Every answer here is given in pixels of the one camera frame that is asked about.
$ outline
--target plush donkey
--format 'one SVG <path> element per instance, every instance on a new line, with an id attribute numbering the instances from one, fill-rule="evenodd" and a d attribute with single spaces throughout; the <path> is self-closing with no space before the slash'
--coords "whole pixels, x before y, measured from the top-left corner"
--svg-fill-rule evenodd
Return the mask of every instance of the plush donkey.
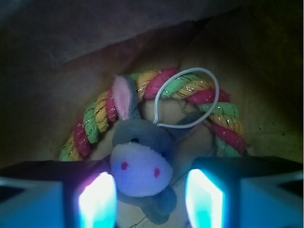
<path id="1" fill-rule="evenodd" d="M 119 200 L 138 206 L 154 224 L 163 224 L 176 207 L 172 178 L 175 141 L 190 129 L 165 129 L 140 117 L 135 83 L 117 76 L 113 85 L 119 123 L 113 136 L 110 164 Z M 179 122 L 197 120 L 193 113 Z"/>

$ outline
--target rope toy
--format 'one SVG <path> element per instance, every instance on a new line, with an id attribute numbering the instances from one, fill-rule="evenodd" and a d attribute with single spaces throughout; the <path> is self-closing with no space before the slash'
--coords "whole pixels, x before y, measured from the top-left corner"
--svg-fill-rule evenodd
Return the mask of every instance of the rope toy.
<path id="1" fill-rule="evenodd" d="M 200 78 L 194 72 L 203 72 L 212 77 Z M 180 72 L 176 68 L 150 70 L 131 74 L 136 83 L 137 101 L 155 99 L 155 119 L 158 121 L 157 102 L 160 98 L 184 99 L 194 104 L 205 114 L 197 121 L 184 126 L 158 123 L 171 128 L 192 127 L 208 117 L 216 135 L 218 152 L 222 156 L 241 156 L 245 151 L 243 125 L 238 110 L 230 102 L 229 95 L 218 88 L 214 75 L 203 68 L 191 68 Z M 103 92 L 96 102 L 90 104 L 85 114 L 74 127 L 60 154 L 61 161 L 81 161 L 91 153 L 91 145 L 98 142 L 99 133 L 114 122 L 117 111 L 113 99 L 113 87 Z"/>

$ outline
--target white elastic string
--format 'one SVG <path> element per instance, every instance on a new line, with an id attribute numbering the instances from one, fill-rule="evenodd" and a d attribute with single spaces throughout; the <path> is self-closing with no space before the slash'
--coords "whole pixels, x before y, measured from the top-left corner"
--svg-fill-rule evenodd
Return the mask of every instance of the white elastic string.
<path id="1" fill-rule="evenodd" d="M 162 95 L 163 90 L 165 89 L 165 87 L 171 83 L 174 79 L 188 74 L 188 73 L 192 73 L 192 72 L 203 72 L 206 73 L 207 75 L 209 75 L 212 80 L 214 81 L 214 85 L 215 85 L 215 98 L 214 98 L 214 102 L 211 106 L 211 108 L 198 120 L 189 123 L 189 124 L 184 124 L 184 125 L 170 125 L 170 124 L 162 124 L 162 123 L 157 123 L 158 122 L 158 101 Z M 206 119 L 213 111 L 213 109 L 215 108 L 215 106 L 217 105 L 218 99 L 219 98 L 219 83 L 216 79 L 216 77 L 213 75 L 213 73 L 211 73 L 210 71 L 208 71 L 207 69 L 204 68 L 200 68 L 200 67 L 195 67 L 195 68 L 190 68 L 184 71 L 181 71 L 179 73 L 177 73 L 176 75 L 174 75 L 173 77 L 171 77 L 170 79 L 168 79 L 168 81 L 166 81 L 162 87 L 159 89 L 156 97 L 155 97 L 155 102 L 154 102 L 154 121 L 153 123 L 156 124 L 159 127 L 169 127 L 169 128 L 177 128 L 177 129 L 182 129 L 182 128 L 190 128 L 193 127 L 197 124 L 199 124 L 200 122 L 202 122 L 204 119 Z"/>

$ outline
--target braided rope ring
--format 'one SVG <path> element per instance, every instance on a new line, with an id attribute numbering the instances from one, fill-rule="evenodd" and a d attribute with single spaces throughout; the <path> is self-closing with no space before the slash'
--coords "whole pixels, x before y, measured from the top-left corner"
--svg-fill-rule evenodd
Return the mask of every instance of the braided rope ring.
<path id="1" fill-rule="evenodd" d="M 176 68 L 150 70 L 131 74 L 136 83 L 138 102 L 155 99 L 164 83 L 179 73 Z M 202 112 L 208 112 L 215 99 L 215 85 L 210 79 L 200 78 L 194 73 L 181 75 L 169 83 L 161 98 L 184 99 L 194 104 Z M 209 115 L 216 135 L 218 152 L 223 156 L 240 156 L 245 151 L 243 125 L 238 119 L 239 113 L 224 90 L 219 90 L 216 108 Z M 90 144 L 98 142 L 99 133 L 107 130 L 114 122 L 116 112 L 112 88 L 101 93 L 95 103 L 90 104 L 84 117 L 77 122 L 68 141 L 61 150 L 61 161 L 81 161 L 91 152 Z"/>

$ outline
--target donkey ear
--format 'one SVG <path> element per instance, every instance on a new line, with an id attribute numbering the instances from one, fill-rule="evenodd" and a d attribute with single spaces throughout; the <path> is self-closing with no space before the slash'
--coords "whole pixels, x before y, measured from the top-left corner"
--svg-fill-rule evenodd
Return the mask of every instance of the donkey ear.
<path id="1" fill-rule="evenodd" d="M 113 99 L 121 120 L 140 118 L 137 108 L 136 87 L 131 78 L 115 77 Z"/>

